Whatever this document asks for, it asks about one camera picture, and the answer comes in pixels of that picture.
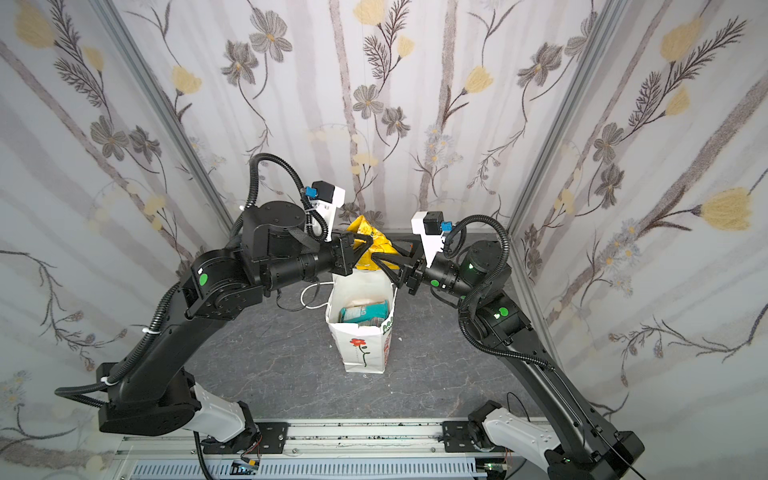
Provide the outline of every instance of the black cable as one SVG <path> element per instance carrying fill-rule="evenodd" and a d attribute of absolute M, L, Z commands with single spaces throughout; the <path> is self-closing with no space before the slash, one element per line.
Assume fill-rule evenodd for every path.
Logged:
<path fill-rule="evenodd" d="M 446 300 L 440 295 L 438 295 L 437 292 L 435 291 L 435 287 L 433 286 L 429 287 L 429 291 L 432 293 L 432 296 L 434 296 L 437 300 L 440 300 L 441 302 L 443 302 L 445 305 L 448 305 L 453 309 L 458 309 L 457 303 L 453 303 L 452 301 Z"/>
<path fill-rule="evenodd" d="M 512 473 L 510 473 L 509 475 L 507 475 L 507 478 L 512 478 L 512 476 L 513 476 L 515 473 L 517 473 L 517 472 L 520 472 L 520 468 L 523 468 L 523 466 L 525 465 L 525 463 L 526 463 L 527 461 L 528 461 L 528 459 L 527 459 L 527 458 L 524 458 L 524 459 L 523 459 L 523 462 L 520 464 L 520 466 L 519 466 L 519 467 L 517 467 L 517 468 L 516 468 L 516 469 L 515 469 L 515 470 L 514 470 Z"/>
<path fill-rule="evenodd" d="M 462 335 L 464 335 L 470 345 L 474 346 L 481 352 L 487 353 L 489 355 L 503 356 L 507 358 L 522 360 L 524 362 L 534 363 L 544 370 L 552 369 L 552 366 L 549 364 L 549 362 L 540 359 L 537 356 L 526 355 L 524 353 L 512 352 L 509 350 L 497 350 L 487 347 L 475 339 L 475 337 L 472 336 L 472 334 L 469 332 L 469 323 L 475 316 L 477 304 L 480 300 L 479 295 L 484 289 L 493 283 L 493 280 L 495 280 L 496 277 L 506 267 L 510 250 L 509 236 L 507 235 L 506 230 L 504 230 L 504 227 L 498 222 L 498 220 L 493 217 L 489 217 L 488 215 L 470 215 L 469 217 L 459 221 L 453 227 L 453 230 L 451 230 L 449 234 L 445 236 L 445 245 L 450 245 L 457 234 L 460 235 L 459 243 L 461 244 L 461 239 L 466 237 L 466 227 L 470 223 L 485 223 L 486 225 L 489 225 L 491 228 L 493 228 L 498 237 L 498 241 L 501 244 L 502 254 L 498 258 L 496 267 L 491 272 L 486 273 L 483 281 L 472 287 L 472 289 L 469 290 L 469 293 L 467 293 L 465 296 L 464 300 L 461 300 L 458 304 L 458 327 L 462 331 Z M 459 248 L 453 250 L 451 255 L 455 255 L 455 252 L 458 252 L 458 250 Z"/>
<path fill-rule="evenodd" d="M 148 327 L 148 329 L 151 332 L 161 331 L 161 328 L 163 326 L 163 321 L 165 320 L 165 316 L 167 315 L 168 307 L 170 305 L 170 299 L 171 297 L 173 297 L 174 293 L 176 293 L 176 290 L 178 289 L 178 287 L 179 287 L 179 283 L 176 283 L 170 289 L 168 289 L 168 291 L 160 299 L 160 302 L 158 303 L 157 308 L 154 311 L 154 316 L 152 317 L 152 321 L 150 322 Z M 144 356 L 144 354 L 147 352 L 149 347 L 152 345 L 152 342 L 154 342 L 154 339 L 156 336 L 157 334 L 145 333 L 144 338 L 142 338 L 139 341 L 139 343 L 134 347 L 134 349 L 131 350 L 131 353 L 129 353 L 121 363 L 118 363 L 111 370 L 111 373 L 107 378 L 107 383 L 114 384 L 122 380 L 123 377 L 126 374 L 128 374 L 131 371 L 131 369 L 134 368 L 134 366 L 136 365 L 136 362 L 138 362 L 138 360 L 142 356 Z M 107 388 L 108 386 L 107 383 L 96 382 L 90 385 L 83 385 L 83 386 L 59 387 L 54 391 L 54 394 L 60 397 L 64 397 L 66 399 L 74 400 L 76 402 L 85 403 L 86 405 L 97 406 L 88 402 L 91 400 L 93 400 L 94 402 L 100 402 L 101 400 L 90 399 L 89 397 L 83 396 L 83 394 L 98 392 L 100 390 L 103 390 Z"/>
<path fill-rule="evenodd" d="M 200 446 L 200 434 L 197 432 L 192 432 L 194 435 L 194 449 L 197 452 L 197 462 L 200 463 L 200 470 L 203 471 L 203 477 L 205 477 L 205 480 L 216 480 L 208 471 L 208 467 L 205 465 L 205 460 L 203 460 L 203 448 Z"/>
<path fill-rule="evenodd" d="M 296 185 L 296 188 L 299 191 L 299 197 L 301 198 L 301 204 L 304 206 L 304 211 L 307 212 L 306 215 L 306 225 L 305 225 L 305 231 L 314 239 L 319 242 L 324 242 L 326 237 L 328 236 L 328 224 L 326 223 L 325 219 L 317 213 L 316 210 L 312 210 L 312 204 L 310 203 L 310 199 L 306 196 L 306 191 L 304 190 L 304 183 L 301 181 L 301 178 L 299 177 L 298 173 L 290 166 L 288 165 L 288 162 L 283 160 L 280 157 L 277 157 L 276 155 L 267 154 L 267 153 L 261 153 L 256 154 L 250 158 L 250 186 L 248 188 L 248 198 L 246 199 L 245 208 L 251 208 L 256 206 L 256 199 L 259 195 L 259 163 L 261 161 L 271 161 L 273 163 L 276 163 L 280 165 L 291 177 L 291 180 L 293 180 L 294 184 Z M 320 225 L 320 235 L 315 235 L 315 230 L 312 227 L 312 218 L 317 220 L 317 223 Z M 230 229 L 230 239 L 234 238 L 235 235 L 240 231 L 240 228 L 243 226 L 243 214 L 240 214 L 237 217 L 237 220 L 235 220 L 235 223 L 232 225 L 232 228 Z"/>
<path fill-rule="evenodd" d="M 317 293 L 320 291 L 320 280 L 317 280 L 315 282 L 315 294 L 312 295 L 311 300 L 307 300 L 307 303 L 314 302 L 317 298 Z M 286 308 L 285 306 L 280 305 L 280 297 L 283 295 L 283 293 L 280 291 L 280 289 L 277 289 L 277 296 L 275 297 L 275 305 L 277 305 L 277 308 L 286 310 L 288 312 L 300 312 L 301 310 L 304 310 L 306 308 L 306 305 L 299 306 L 297 308 Z"/>
<path fill-rule="evenodd" d="M 507 411 L 511 412 L 511 408 L 509 406 L 509 396 L 510 395 L 514 396 L 518 400 L 518 402 L 520 402 L 520 406 L 523 408 L 523 412 L 525 412 L 525 418 L 528 419 L 528 421 L 530 422 L 531 421 L 531 416 L 528 414 L 528 410 L 525 409 L 525 405 L 523 405 L 523 401 L 520 400 L 520 397 L 518 397 L 517 395 L 515 395 L 512 392 L 507 392 Z M 520 468 L 523 468 L 523 465 L 525 465 L 525 463 L 527 461 L 528 461 L 527 458 L 523 458 L 523 462 L 520 464 L 520 466 L 517 467 L 512 473 L 507 475 L 506 478 L 511 478 L 515 473 L 520 472 Z"/>
<path fill-rule="evenodd" d="M 453 239 L 456 237 L 455 232 L 459 232 L 458 237 L 458 243 L 456 244 L 456 248 L 451 248 L 451 242 L 453 242 Z M 453 227 L 453 229 L 449 232 L 448 235 L 445 236 L 445 242 L 442 247 L 442 254 L 445 258 L 453 258 L 456 256 L 457 252 L 459 252 L 462 249 L 462 246 L 464 245 L 464 242 L 467 240 L 467 228 L 466 227 L 459 227 L 458 223 L 456 226 Z"/>
<path fill-rule="evenodd" d="M 640 478 L 642 478 L 643 480 L 647 480 L 647 478 L 645 478 L 645 477 L 644 477 L 644 476 L 643 476 L 643 475 L 642 475 L 640 472 L 638 472 L 638 471 L 637 471 L 637 469 L 636 469 L 635 467 L 633 467 L 633 466 L 632 466 L 632 464 L 631 464 L 630 462 L 628 462 L 628 461 L 627 461 L 627 460 L 626 460 L 626 459 L 625 459 L 625 458 L 624 458 L 624 457 L 621 455 L 621 453 L 619 453 L 619 452 L 618 452 L 618 451 L 617 451 L 617 450 L 614 448 L 614 446 L 613 446 L 613 445 L 611 445 L 610 443 L 608 443 L 608 440 L 606 440 L 606 439 L 605 439 L 605 437 L 603 436 L 603 434 L 602 434 L 602 433 L 600 433 L 600 431 L 598 430 L 597 426 L 595 426 L 595 424 L 594 424 L 594 423 L 592 423 L 592 421 L 589 419 L 589 417 L 587 416 L 587 413 L 584 411 L 584 409 L 583 409 L 583 408 L 581 408 L 581 404 L 578 402 L 578 400 L 576 400 L 576 396 L 575 396 L 575 395 L 574 395 L 574 393 L 571 391 L 571 389 L 568 387 L 568 384 L 565 382 L 565 380 L 563 380 L 563 377 L 561 377 L 561 376 L 560 376 L 560 374 L 557 372 L 557 370 L 554 370 L 554 374 L 555 374 L 555 375 L 558 377 L 558 379 L 560 379 L 560 382 L 561 382 L 561 383 L 563 384 L 563 386 L 565 387 L 565 391 L 566 391 L 566 392 L 568 392 L 568 395 L 571 397 L 571 399 L 573 399 L 573 401 L 574 401 L 574 403 L 576 404 L 576 406 L 578 407 L 578 409 L 579 409 L 579 410 L 581 410 L 581 414 L 582 414 L 582 415 L 584 416 L 584 418 L 587 420 L 587 423 L 589 424 L 589 426 L 590 426 L 590 427 L 592 427 L 592 432 L 594 432 L 594 433 L 597 433 L 597 434 L 600 436 L 600 438 L 602 439 L 603 443 L 605 443 L 605 445 L 606 445 L 608 448 L 610 448 L 611 450 L 613 450 L 613 452 L 616 454 L 616 456 L 617 456 L 617 457 L 618 457 L 618 458 L 619 458 L 619 459 L 620 459 L 622 462 L 626 463 L 626 464 L 627 464 L 627 467 L 629 467 L 629 468 L 632 470 L 632 472 L 635 472 L 635 473 L 637 474 L 637 476 L 638 476 L 638 477 L 640 477 Z"/>
<path fill-rule="evenodd" d="M 525 413 L 525 418 L 528 419 L 528 421 L 530 422 L 531 421 L 531 416 L 528 414 L 528 410 L 525 409 L 525 405 L 523 405 L 523 402 L 522 402 L 522 400 L 520 400 L 520 397 L 518 397 L 517 395 L 515 395 L 512 392 L 507 392 L 507 411 L 510 412 L 510 413 L 512 411 L 512 409 L 509 408 L 509 396 L 510 395 L 514 396 L 518 400 L 518 402 L 520 403 L 520 406 L 523 408 L 523 412 Z"/>
<path fill-rule="evenodd" d="M 102 400 L 93 399 L 93 398 L 91 398 L 89 396 L 85 396 L 85 395 L 72 395 L 72 396 L 67 396 L 65 398 L 66 399 L 70 399 L 70 400 L 74 400 L 76 402 L 83 403 L 83 404 L 85 404 L 87 406 L 90 406 L 90 407 L 96 407 L 97 409 L 101 408 L 102 405 L 106 404 L 106 402 L 104 402 Z"/>

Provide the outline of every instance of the gray floor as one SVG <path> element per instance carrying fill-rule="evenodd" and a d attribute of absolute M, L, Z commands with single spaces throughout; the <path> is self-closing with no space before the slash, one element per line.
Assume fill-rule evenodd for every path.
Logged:
<path fill-rule="evenodd" d="M 286 288 L 280 304 L 299 305 L 306 285 Z M 327 299 L 330 287 L 318 298 Z M 344 371 L 323 311 L 287 312 L 274 296 L 265 299 L 206 342 L 187 370 L 212 393 L 247 402 L 254 418 L 466 416 L 488 399 L 505 404 L 507 391 L 541 415 L 501 362 L 466 342 L 455 310 L 426 288 L 416 296 L 398 292 L 382 375 Z M 512 412 L 523 415 L 510 399 Z"/>

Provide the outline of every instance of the red flower drawing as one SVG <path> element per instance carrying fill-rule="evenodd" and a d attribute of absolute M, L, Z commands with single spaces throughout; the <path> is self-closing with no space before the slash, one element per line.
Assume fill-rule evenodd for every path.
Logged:
<path fill-rule="evenodd" d="M 366 344 L 366 341 L 363 339 L 351 339 L 349 343 L 352 343 L 354 346 L 357 347 L 358 350 L 360 350 L 360 353 L 362 353 L 362 365 L 368 366 L 368 362 L 366 362 L 366 355 L 368 355 L 370 352 L 366 352 L 365 349 L 367 349 L 367 346 L 363 346 Z"/>

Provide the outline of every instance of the white cable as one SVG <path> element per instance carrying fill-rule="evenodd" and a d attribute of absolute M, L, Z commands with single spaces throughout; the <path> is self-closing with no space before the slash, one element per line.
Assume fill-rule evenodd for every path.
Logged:
<path fill-rule="evenodd" d="M 308 286 L 307 288 L 301 291 L 301 296 L 299 297 L 299 301 L 301 302 L 302 305 L 304 305 L 305 308 L 308 308 L 310 310 L 328 305 L 328 302 L 321 303 L 320 305 L 317 305 L 317 306 L 309 306 L 306 303 L 304 303 L 304 293 L 310 288 L 314 287 L 315 285 L 333 285 L 333 282 L 313 283 L 312 285 Z"/>

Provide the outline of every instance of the item inside bag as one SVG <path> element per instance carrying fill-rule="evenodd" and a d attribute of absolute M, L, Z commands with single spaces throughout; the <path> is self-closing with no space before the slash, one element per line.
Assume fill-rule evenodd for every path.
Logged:
<path fill-rule="evenodd" d="M 341 323 L 357 323 L 358 326 L 381 326 L 389 316 L 389 302 L 371 305 L 348 306 L 339 312 Z"/>

